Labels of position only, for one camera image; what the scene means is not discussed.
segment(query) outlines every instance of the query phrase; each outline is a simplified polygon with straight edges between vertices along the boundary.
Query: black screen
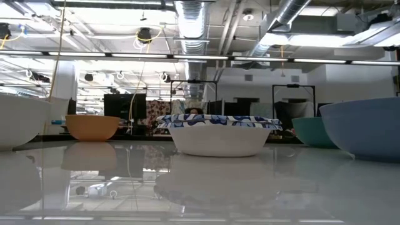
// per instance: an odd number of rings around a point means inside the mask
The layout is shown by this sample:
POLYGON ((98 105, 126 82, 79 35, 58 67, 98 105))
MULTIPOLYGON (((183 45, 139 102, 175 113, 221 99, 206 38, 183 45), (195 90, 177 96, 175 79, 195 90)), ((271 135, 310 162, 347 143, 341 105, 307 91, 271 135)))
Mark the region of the black screen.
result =
MULTIPOLYGON (((129 107, 133 94, 105 94, 104 115, 129 119, 129 107)), ((146 94, 136 94, 132 104, 132 118, 146 119, 146 94)))

